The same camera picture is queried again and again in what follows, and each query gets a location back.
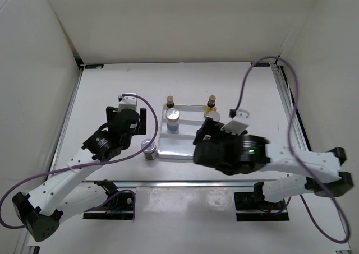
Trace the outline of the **silver-lid spice jar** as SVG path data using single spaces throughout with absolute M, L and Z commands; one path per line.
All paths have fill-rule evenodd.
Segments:
M 180 112 L 175 108 L 170 108 L 166 111 L 166 126 L 167 132 L 177 134 L 180 131 Z
M 220 114 L 216 111 L 210 111 L 207 113 L 206 118 L 211 118 L 212 120 L 219 122 L 220 121 Z

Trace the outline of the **pale white-lid jar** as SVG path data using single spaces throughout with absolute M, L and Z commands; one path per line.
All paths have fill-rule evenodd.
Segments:
M 205 137 L 203 138 L 204 141 L 210 141 L 211 140 L 211 136 L 210 135 L 205 135 Z

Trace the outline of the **yellow sauce bottle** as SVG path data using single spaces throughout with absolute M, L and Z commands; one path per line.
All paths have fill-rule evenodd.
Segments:
M 166 110 L 174 108 L 174 98 L 173 96 L 169 95 L 167 96 L 167 102 L 166 102 Z
M 210 113 L 210 112 L 216 112 L 217 111 L 217 109 L 215 107 L 215 101 L 216 101 L 215 95 L 209 96 L 209 99 L 208 99 L 208 102 L 207 102 L 207 105 L 206 105 L 206 109 L 205 109 L 205 112 L 204 112 L 204 117 L 207 117 L 208 113 Z

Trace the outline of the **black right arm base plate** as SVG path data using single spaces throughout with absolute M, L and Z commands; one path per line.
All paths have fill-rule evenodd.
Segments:
M 253 195 L 253 192 L 234 193 L 237 222 L 289 221 L 284 200 L 277 203 L 255 202 Z

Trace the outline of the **right dark table label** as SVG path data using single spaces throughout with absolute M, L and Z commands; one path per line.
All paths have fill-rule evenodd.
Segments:
M 251 65 L 253 67 L 270 67 L 271 66 L 271 64 L 269 62 L 259 62 L 259 63 L 251 62 Z

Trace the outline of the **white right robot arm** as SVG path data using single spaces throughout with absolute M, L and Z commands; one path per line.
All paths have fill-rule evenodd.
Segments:
M 247 131 L 227 131 L 225 127 L 211 118 L 204 121 L 193 141 L 193 161 L 228 176 L 266 171 L 288 173 L 288 177 L 254 185 L 247 200 L 258 209 L 306 193 L 340 197 L 354 186 L 351 173 L 341 170 L 346 160 L 341 147 L 325 153 L 297 151 Z

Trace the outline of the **white three-compartment tray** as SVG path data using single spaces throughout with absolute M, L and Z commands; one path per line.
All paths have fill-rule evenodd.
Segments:
M 158 133 L 157 152 L 162 159 L 170 161 L 191 161 L 195 145 L 193 140 L 197 130 L 204 123 L 204 105 L 176 105 L 179 111 L 179 133 L 167 131 L 166 105 L 163 105 Z

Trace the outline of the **dark table label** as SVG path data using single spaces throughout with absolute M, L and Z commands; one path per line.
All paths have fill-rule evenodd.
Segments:
M 269 62 L 259 62 L 259 63 L 251 62 L 251 65 L 253 67 L 270 67 L 271 66 L 271 64 Z
M 84 69 L 86 70 L 97 70 L 104 68 L 103 64 L 86 64 Z

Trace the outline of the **left dark white-lid jar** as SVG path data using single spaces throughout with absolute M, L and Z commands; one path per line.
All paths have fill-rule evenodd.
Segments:
M 141 148 L 146 160 L 154 160 L 157 157 L 157 147 L 155 142 L 151 142 L 151 139 L 146 139 L 141 143 Z

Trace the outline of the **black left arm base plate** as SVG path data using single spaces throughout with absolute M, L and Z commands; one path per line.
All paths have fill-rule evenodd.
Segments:
M 85 220 L 134 220 L 136 194 L 133 190 L 118 190 L 119 194 L 100 209 L 84 212 Z

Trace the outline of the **left aluminium frame rail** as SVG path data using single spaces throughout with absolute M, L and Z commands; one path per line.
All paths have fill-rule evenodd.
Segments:
M 75 98 L 76 98 L 78 88 L 79 88 L 79 85 L 80 85 L 80 81 L 81 81 L 81 78 L 82 78 L 83 69 L 84 69 L 84 62 L 83 62 L 81 56 L 78 53 L 74 53 L 73 57 L 75 59 L 77 67 L 79 68 L 79 74 L 77 75 L 76 83 L 74 85 L 74 88 L 73 88 L 73 91 L 72 91 L 72 94 L 71 94 L 71 98 L 70 98 L 70 102 L 68 104 L 66 114 L 65 114 L 65 118 L 63 120 L 63 124 L 62 124 L 62 127 L 61 127 L 61 132 L 59 134 L 59 138 L 58 138 L 58 141 L 57 141 L 57 144 L 56 144 L 56 148 L 55 148 L 54 154 L 52 156 L 52 159 L 51 159 L 51 162 L 50 162 L 50 165 L 49 165 L 49 169 L 48 169 L 49 172 L 52 172 L 56 168 L 57 161 L 58 161 L 58 158 L 59 158 L 59 154 L 61 152 L 63 140 L 64 140 L 64 137 L 65 137 L 66 130 L 67 130 L 67 127 L 68 127 L 68 123 L 69 123 L 69 120 L 70 120 L 70 116 L 71 116 L 71 113 L 72 113 L 73 105 L 74 105 L 74 102 L 75 102 Z

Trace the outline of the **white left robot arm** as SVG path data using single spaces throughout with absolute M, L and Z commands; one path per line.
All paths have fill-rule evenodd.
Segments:
M 68 170 L 51 176 L 28 193 L 12 198 L 18 218 L 36 242 L 49 238 L 67 219 L 86 211 L 116 206 L 120 191 L 113 182 L 96 181 L 93 186 L 76 187 L 105 162 L 130 147 L 135 135 L 146 134 L 146 109 L 107 107 L 108 122 L 101 125 L 67 162 Z

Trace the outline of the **left dark table label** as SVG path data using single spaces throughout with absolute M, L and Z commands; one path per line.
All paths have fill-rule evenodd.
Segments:
M 97 70 L 104 68 L 103 64 L 86 64 L 84 69 L 86 70 Z

